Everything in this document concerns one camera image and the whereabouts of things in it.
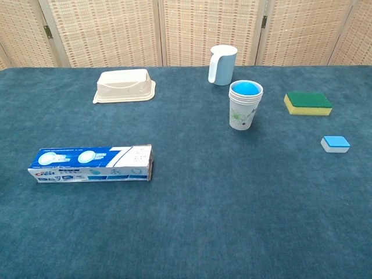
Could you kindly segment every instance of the yellow sponge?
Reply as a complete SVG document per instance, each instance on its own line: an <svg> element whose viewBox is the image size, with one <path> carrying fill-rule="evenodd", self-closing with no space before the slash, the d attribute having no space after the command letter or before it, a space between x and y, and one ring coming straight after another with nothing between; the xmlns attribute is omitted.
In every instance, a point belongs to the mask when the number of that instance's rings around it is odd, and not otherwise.
<svg viewBox="0 0 372 279"><path fill-rule="evenodd" d="M289 92L284 103L291 115L328 116L332 111L332 104L321 93Z"/></svg>

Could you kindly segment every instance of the blue lid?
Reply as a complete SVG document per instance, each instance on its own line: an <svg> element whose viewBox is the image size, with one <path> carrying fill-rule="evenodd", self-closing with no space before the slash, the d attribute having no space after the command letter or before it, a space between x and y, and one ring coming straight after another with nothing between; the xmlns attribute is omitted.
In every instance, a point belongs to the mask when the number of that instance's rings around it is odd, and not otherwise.
<svg viewBox="0 0 372 279"><path fill-rule="evenodd" d="M329 147L350 147L349 142L341 135L325 135L323 138Z"/></svg>

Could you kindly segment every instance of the toothpaste box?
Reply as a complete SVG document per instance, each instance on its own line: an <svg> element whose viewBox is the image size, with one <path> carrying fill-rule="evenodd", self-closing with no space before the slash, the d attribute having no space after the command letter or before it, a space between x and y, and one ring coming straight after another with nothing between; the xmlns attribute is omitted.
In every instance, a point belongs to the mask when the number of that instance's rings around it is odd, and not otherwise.
<svg viewBox="0 0 372 279"><path fill-rule="evenodd" d="M152 146L40 149L28 168L39 183L151 179Z"/></svg>

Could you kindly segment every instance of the woven panel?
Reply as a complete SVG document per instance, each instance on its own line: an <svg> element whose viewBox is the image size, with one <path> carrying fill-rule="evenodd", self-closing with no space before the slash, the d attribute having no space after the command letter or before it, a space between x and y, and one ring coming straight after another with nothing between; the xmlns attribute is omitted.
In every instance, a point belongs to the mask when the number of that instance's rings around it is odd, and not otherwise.
<svg viewBox="0 0 372 279"><path fill-rule="evenodd" d="M0 0L0 41L15 67L54 67L32 0Z"/></svg>
<svg viewBox="0 0 372 279"><path fill-rule="evenodd" d="M276 0L263 65L324 65L350 0Z"/></svg>
<svg viewBox="0 0 372 279"><path fill-rule="evenodd" d="M0 56L0 71L3 70L3 69L6 69L8 68L5 64L5 61L2 60L1 56Z"/></svg>
<svg viewBox="0 0 372 279"><path fill-rule="evenodd" d="M372 65L372 2L370 0L360 0L332 64Z"/></svg>
<svg viewBox="0 0 372 279"><path fill-rule="evenodd" d="M157 66L152 1L49 0L72 67Z"/></svg>
<svg viewBox="0 0 372 279"><path fill-rule="evenodd" d="M217 44L237 47L237 65L248 65L257 51L252 44L259 2L164 0L167 65L208 65Z"/></svg>

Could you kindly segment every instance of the paper cup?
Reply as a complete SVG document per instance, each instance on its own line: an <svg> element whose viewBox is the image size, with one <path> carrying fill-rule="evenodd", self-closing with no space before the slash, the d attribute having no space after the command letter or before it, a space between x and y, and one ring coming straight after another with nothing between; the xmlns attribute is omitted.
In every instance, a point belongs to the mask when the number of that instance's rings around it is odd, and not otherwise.
<svg viewBox="0 0 372 279"><path fill-rule="evenodd" d="M242 95L236 93L233 88L237 83L249 82L257 87L259 93L256 95ZM260 84L249 81L239 80L230 85L230 126L236 130L247 130L252 125L257 107L263 95L263 88Z"/></svg>

